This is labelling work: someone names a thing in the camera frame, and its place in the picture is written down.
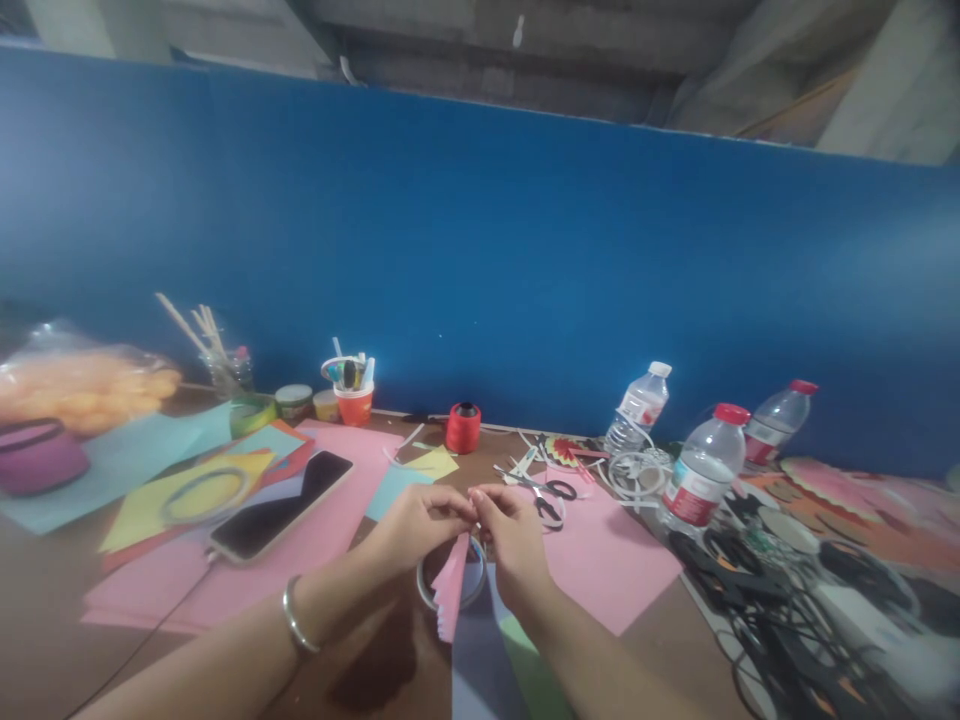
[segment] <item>bottle label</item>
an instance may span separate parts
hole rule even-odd
[[[705,527],[728,487],[728,484],[715,482],[677,460],[673,477],[663,491],[663,504],[684,522]]]
[[[660,413],[663,412],[663,405],[651,405],[643,401],[634,401],[628,405],[627,399],[629,397],[629,393],[624,395],[623,402],[620,403],[617,412],[625,418],[630,418],[642,428],[652,427],[657,418],[660,417]]]
[[[793,433],[774,430],[758,420],[751,420],[743,431],[744,440],[747,441],[747,461],[755,465],[766,465],[772,462],[780,446],[792,435]]]

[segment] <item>table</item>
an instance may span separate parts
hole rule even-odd
[[[181,392],[171,414],[213,404],[207,393]],[[375,415],[370,427],[406,436],[414,425]],[[439,426],[417,440],[443,442]],[[495,482],[494,463],[526,450],[516,434],[481,437],[477,452],[441,483],[466,490]],[[422,454],[400,451],[407,462]],[[0,516],[0,717],[59,720],[99,687],[146,631],[83,625],[83,596],[102,578],[97,547],[116,504],[45,537]],[[364,518],[354,544],[374,523]],[[189,641],[158,632],[114,684]],[[677,579],[623,635],[642,666],[716,718],[749,718],[731,681],[730,664],[682,582]],[[305,664],[265,718],[408,718],[449,720],[450,646],[436,635],[436,616],[422,603],[412,573],[355,608],[324,652]]]

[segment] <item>purple container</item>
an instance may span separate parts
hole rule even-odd
[[[90,460],[56,418],[0,428],[0,491],[35,495],[72,482]]]

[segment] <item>water bottle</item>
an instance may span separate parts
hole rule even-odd
[[[647,433],[650,432],[670,397],[666,381],[671,370],[673,368],[666,363],[652,362],[646,375],[630,383],[604,438],[603,449],[606,452],[615,456],[643,450],[645,440],[627,422],[627,418]]]
[[[757,408],[743,434],[747,440],[747,467],[762,470],[800,429],[810,414],[810,396],[819,390],[813,383],[794,380]]]
[[[721,403],[712,420],[690,433],[657,507],[664,528],[696,537],[707,526],[743,469],[743,426],[749,419],[742,407]]]

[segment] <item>hand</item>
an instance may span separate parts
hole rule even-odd
[[[470,499],[480,516],[481,537],[493,541],[500,597],[520,617],[556,588],[536,508],[503,485],[470,488]]]
[[[448,485],[410,485],[394,501],[364,547],[393,576],[417,566],[447,540],[477,522],[470,501]]]

